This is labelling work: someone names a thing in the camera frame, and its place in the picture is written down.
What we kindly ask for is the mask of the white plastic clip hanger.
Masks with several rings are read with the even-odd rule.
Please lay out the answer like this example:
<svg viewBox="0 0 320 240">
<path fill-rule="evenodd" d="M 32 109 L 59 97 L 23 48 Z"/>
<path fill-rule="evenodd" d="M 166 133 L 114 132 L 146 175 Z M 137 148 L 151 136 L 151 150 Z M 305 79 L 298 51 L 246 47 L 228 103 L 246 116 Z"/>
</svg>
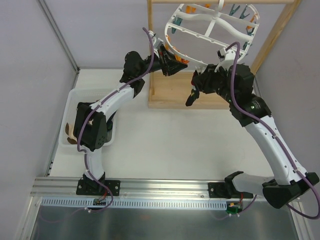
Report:
<svg viewBox="0 0 320 240">
<path fill-rule="evenodd" d="M 194 47 L 207 41 L 219 50 L 233 42 L 239 42 L 239 61 L 249 52 L 260 25 L 260 14 L 253 4 L 180 4 L 164 27 L 164 46 L 189 63 L 205 67 L 207 63 L 198 56 L 189 56 L 178 50 L 178 41 L 167 44 L 166 35 L 172 37 L 176 32 L 194 40 Z"/>
</svg>

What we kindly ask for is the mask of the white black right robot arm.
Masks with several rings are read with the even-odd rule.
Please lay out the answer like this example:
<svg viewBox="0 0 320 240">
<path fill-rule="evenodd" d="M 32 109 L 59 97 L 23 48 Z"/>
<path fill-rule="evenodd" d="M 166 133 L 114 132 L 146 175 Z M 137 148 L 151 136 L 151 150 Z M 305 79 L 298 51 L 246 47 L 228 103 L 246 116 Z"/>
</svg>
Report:
<svg viewBox="0 0 320 240">
<path fill-rule="evenodd" d="M 308 172 L 285 144 L 269 107 L 253 93 L 255 76 L 250 68 L 237 64 L 234 80 L 231 79 L 231 68 L 215 68 L 214 64 L 209 64 L 203 73 L 193 73 L 193 89 L 186 104 L 192 104 L 200 93 L 216 93 L 222 97 L 229 104 L 232 116 L 256 141 L 273 173 L 271 177 L 264 177 L 236 171 L 225 177 L 222 197 L 234 198 L 241 192 L 257 194 L 272 207 L 280 209 L 320 179 L 315 172 Z"/>
</svg>

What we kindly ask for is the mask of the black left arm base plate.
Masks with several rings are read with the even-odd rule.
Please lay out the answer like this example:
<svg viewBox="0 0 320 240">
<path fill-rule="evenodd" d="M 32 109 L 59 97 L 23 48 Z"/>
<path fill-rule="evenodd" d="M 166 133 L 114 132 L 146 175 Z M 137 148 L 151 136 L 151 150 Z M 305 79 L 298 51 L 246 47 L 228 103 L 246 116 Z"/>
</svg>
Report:
<svg viewBox="0 0 320 240">
<path fill-rule="evenodd" d="M 113 196 L 119 196 L 121 181 L 104 179 L 103 184 L 111 191 Z M 76 195 L 79 196 L 103 196 L 105 193 L 109 196 L 110 193 L 101 184 L 91 179 L 81 178 L 77 182 Z"/>
</svg>

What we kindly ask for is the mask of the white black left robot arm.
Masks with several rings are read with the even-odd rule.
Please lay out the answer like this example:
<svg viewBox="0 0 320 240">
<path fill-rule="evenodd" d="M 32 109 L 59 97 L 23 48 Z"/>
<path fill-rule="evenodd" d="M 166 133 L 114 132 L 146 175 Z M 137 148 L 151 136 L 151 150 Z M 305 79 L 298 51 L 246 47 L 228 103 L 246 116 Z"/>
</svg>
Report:
<svg viewBox="0 0 320 240">
<path fill-rule="evenodd" d="M 124 58 L 119 85 L 96 102 L 77 105 L 73 135 L 77 150 L 84 154 L 85 164 L 85 172 L 78 181 L 77 195 L 119 195 L 114 188 L 119 182 L 107 183 L 102 165 L 102 147 L 113 130 L 115 113 L 141 92 L 145 75 L 161 70 L 164 76 L 172 76 L 187 66 L 187 60 L 169 52 L 164 45 L 153 50 L 146 59 L 142 59 L 138 52 L 130 51 Z"/>
</svg>

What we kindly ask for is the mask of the navy santa sock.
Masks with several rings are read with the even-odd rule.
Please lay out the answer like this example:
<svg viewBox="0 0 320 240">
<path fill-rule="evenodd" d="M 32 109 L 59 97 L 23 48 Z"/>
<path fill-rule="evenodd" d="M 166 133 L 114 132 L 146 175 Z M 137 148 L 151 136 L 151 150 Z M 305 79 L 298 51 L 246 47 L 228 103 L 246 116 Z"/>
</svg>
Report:
<svg viewBox="0 0 320 240">
<path fill-rule="evenodd" d="M 191 89 L 191 93 L 189 95 L 189 97 L 187 98 L 186 102 L 185 102 L 185 106 L 186 107 L 190 107 L 193 105 L 193 103 L 199 98 L 200 96 L 200 91 L 198 89 L 196 89 L 195 87 L 193 87 Z"/>
</svg>

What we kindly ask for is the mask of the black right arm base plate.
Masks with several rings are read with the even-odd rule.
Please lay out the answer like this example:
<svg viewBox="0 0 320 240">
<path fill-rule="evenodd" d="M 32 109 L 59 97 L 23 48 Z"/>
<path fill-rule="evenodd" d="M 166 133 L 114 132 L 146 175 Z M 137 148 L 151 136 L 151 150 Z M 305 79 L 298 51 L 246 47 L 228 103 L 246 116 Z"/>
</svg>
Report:
<svg viewBox="0 0 320 240">
<path fill-rule="evenodd" d="M 232 183 L 225 182 L 209 182 L 208 194 L 210 198 L 224 199 L 253 199 L 254 195 L 249 192 L 240 192 L 235 189 Z"/>
</svg>

